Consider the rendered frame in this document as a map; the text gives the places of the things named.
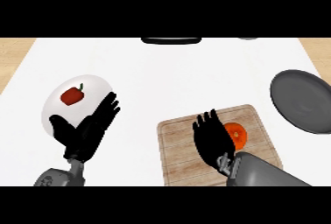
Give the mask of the dark grey pan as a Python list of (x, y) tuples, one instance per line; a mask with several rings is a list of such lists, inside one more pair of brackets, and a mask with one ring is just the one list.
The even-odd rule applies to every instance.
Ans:
[(303, 131), (331, 134), (331, 86), (301, 70), (284, 70), (270, 82), (273, 107)]

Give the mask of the black flat appliance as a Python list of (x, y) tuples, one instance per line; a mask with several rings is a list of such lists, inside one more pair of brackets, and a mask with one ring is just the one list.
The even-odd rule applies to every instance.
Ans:
[(190, 45), (198, 44), (202, 38), (140, 38), (145, 44), (153, 45)]

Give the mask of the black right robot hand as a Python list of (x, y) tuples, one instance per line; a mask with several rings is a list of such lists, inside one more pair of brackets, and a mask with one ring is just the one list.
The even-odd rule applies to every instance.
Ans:
[(229, 165), (233, 162), (235, 145), (230, 135), (218, 120), (216, 110), (196, 116), (192, 123), (193, 142), (204, 163), (213, 167), (220, 174), (220, 157), (227, 154)]

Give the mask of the white oval plate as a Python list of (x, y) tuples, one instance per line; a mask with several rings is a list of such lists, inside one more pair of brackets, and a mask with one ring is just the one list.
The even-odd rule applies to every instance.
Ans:
[(50, 136), (53, 136), (53, 127), (49, 117), (62, 116), (77, 127), (86, 116), (93, 114), (111, 91), (109, 83), (90, 74), (74, 77), (57, 86), (46, 99), (41, 112), (41, 123)]

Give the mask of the orange squash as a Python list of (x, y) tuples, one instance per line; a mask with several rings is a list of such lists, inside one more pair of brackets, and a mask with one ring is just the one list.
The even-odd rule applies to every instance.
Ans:
[(235, 149), (241, 150), (245, 146), (247, 139), (248, 139), (245, 128), (236, 122), (227, 122), (224, 124), (224, 128), (226, 128), (226, 131), (230, 135), (232, 142), (233, 142), (233, 145), (235, 145)]

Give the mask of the red bell pepper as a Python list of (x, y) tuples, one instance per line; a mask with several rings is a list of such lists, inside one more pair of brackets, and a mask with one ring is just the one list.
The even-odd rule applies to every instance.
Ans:
[(65, 91), (65, 93), (60, 95), (59, 99), (60, 101), (69, 106), (80, 102), (84, 98), (84, 92), (83, 92), (83, 85), (78, 87), (72, 87)]

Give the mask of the wooden cutting board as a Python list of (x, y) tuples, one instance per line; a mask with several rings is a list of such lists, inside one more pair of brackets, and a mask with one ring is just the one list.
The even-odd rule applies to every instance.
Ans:
[[(242, 151), (284, 168), (261, 119), (251, 105), (216, 111), (223, 123), (239, 123), (247, 131)], [(165, 186), (226, 186), (226, 177), (202, 162), (192, 137), (196, 115), (158, 124), (159, 158)]]

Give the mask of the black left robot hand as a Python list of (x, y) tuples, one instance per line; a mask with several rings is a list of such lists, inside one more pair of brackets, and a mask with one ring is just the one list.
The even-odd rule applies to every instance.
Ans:
[(65, 145), (63, 158), (86, 163), (97, 150), (108, 127), (119, 112), (117, 94), (109, 92), (91, 115), (74, 127), (60, 115), (52, 115), (53, 138)]

